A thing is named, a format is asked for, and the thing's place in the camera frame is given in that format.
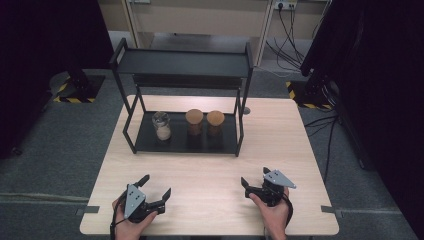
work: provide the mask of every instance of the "black metal shelf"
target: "black metal shelf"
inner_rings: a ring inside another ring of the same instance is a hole
[[[137,151],[234,153],[238,156],[244,137],[243,113],[253,73],[251,59],[249,43],[246,44],[244,53],[162,51],[128,48],[123,38],[109,64],[128,111],[123,133],[133,153]],[[133,75],[137,94],[131,106],[122,87],[120,74]],[[241,100],[240,89],[243,79],[246,79],[246,84]],[[172,119],[172,136],[167,141],[161,141],[156,137],[152,124],[152,116],[156,111],[147,110],[140,90],[143,87],[235,90],[234,112],[225,113],[222,135],[217,137],[207,135],[206,120],[203,121],[201,136],[187,136],[185,113],[167,112]],[[133,144],[127,131],[138,101],[144,115],[137,140]]]
[[[207,123],[203,121],[202,134],[190,136],[187,134],[185,113],[167,112],[171,118],[171,138],[162,141],[156,137],[152,127],[152,116],[155,112],[145,112],[134,144],[138,151],[146,152],[190,152],[190,153],[228,153],[237,150],[236,118],[225,114],[222,135],[211,137],[207,134]]]

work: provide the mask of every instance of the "glass jar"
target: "glass jar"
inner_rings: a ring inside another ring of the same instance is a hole
[[[156,112],[152,117],[156,135],[162,141],[168,140],[171,137],[171,127],[169,126],[170,120],[166,112]]]

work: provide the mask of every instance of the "gray carpet floor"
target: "gray carpet floor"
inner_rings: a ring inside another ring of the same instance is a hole
[[[1,239],[109,239],[81,234],[79,210],[84,209],[91,195],[123,102],[110,71],[86,72],[106,76],[96,100],[87,104],[49,101],[24,139],[22,155],[0,162]],[[52,78],[54,93],[66,77],[66,73],[61,73]],[[285,81],[290,80],[307,79],[299,74],[280,78],[255,70],[249,97],[288,98]],[[124,76],[123,81],[127,94],[133,94],[130,77]],[[193,91],[150,89],[144,94],[193,95]],[[336,114],[305,108],[299,108],[299,112],[304,124]],[[317,130],[318,127],[306,128],[324,175],[330,127],[315,134]],[[335,125],[331,137],[326,188],[340,232],[314,239],[417,239],[378,173],[360,168],[342,124]]]

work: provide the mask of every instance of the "cork lid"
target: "cork lid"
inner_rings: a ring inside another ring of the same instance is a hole
[[[208,122],[212,126],[219,126],[220,124],[222,124],[224,122],[225,116],[220,111],[212,111],[212,112],[208,113],[206,118],[208,119]]]
[[[203,112],[199,109],[191,109],[186,113],[186,119],[190,124],[198,124],[203,120]]]

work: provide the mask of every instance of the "spice jar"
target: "spice jar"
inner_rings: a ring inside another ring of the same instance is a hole
[[[197,136],[202,134],[202,120],[203,112],[199,109],[191,109],[186,113],[187,134],[190,136]]]
[[[222,123],[225,120],[225,116],[220,111],[212,111],[206,116],[208,120],[208,135],[219,136],[222,134]]]
[[[156,112],[152,117],[156,135],[162,141],[168,140],[171,137],[171,127],[169,126],[170,120],[168,114],[165,112]]]

